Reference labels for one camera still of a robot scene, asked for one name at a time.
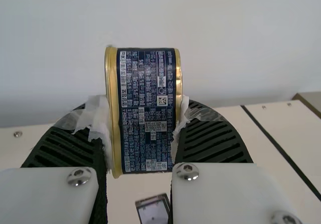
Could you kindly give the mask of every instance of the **white wall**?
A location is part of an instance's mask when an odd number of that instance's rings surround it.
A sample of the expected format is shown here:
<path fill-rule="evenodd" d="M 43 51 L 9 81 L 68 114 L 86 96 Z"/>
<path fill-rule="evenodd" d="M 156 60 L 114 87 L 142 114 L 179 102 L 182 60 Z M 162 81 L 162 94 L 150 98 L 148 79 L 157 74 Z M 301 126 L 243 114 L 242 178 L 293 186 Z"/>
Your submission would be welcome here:
<path fill-rule="evenodd" d="M 104 94 L 104 50 L 176 47 L 210 106 L 321 90 L 321 0 L 0 0 L 0 126 Z"/>

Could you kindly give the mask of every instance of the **can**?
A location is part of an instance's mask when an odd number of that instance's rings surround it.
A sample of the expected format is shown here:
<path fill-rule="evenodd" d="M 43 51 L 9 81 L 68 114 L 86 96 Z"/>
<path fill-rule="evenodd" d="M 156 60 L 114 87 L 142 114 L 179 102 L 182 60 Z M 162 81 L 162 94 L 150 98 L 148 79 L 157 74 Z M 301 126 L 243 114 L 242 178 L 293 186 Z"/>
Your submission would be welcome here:
<path fill-rule="evenodd" d="M 171 171 L 183 96 L 178 49 L 107 47 L 105 77 L 114 178 Z"/>

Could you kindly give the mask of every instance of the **white table surface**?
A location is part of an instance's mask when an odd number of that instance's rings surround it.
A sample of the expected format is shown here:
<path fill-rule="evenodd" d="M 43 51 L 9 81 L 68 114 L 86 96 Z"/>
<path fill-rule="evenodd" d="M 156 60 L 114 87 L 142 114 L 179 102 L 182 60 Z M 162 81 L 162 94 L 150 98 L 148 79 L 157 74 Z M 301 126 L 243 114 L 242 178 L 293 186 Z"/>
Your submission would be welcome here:
<path fill-rule="evenodd" d="M 263 127 L 278 141 L 302 171 L 320 190 L 318 176 L 321 159 L 316 158 L 321 147 L 321 120 L 301 102 L 249 105 L 247 108 Z M 279 154 L 266 136 L 240 106 L 216 108 L 238 131 L 254 161 L 264 167 L 280 184 L 304 223 L 319 223 L 321 202 Z M 0 129 L 0 169 L 20 167 L 31 148 L 51 126 L 38 125 Z M 22 131 L 14 138 L 15 131 Z M 171 173 L 122 175 L 113 179 L 107 175 L 109 223 L 139 223 L 135 201 L 152 195 L 170 196 Z"/>

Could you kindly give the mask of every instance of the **qr code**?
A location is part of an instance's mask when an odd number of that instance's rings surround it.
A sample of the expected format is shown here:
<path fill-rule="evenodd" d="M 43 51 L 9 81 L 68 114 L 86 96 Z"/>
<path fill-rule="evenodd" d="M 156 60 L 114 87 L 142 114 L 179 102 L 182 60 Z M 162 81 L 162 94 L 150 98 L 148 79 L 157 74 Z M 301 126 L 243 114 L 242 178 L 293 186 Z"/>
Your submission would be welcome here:
<path fill-rule="evenodd" d="M 167 96 L 157 96 L 157 106 L 167 106 Z"/>

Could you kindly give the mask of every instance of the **navy blue can label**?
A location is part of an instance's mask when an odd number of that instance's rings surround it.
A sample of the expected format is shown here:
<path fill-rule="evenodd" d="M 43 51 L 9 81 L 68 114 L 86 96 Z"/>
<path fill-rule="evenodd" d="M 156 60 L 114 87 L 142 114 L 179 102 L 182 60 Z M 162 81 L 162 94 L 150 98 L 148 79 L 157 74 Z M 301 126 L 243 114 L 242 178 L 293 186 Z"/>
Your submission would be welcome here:
<path fill-rule="evenodd" d="M 174 49 L 118 49 L 122 173 L 171 171 L 176 124 Z"/>

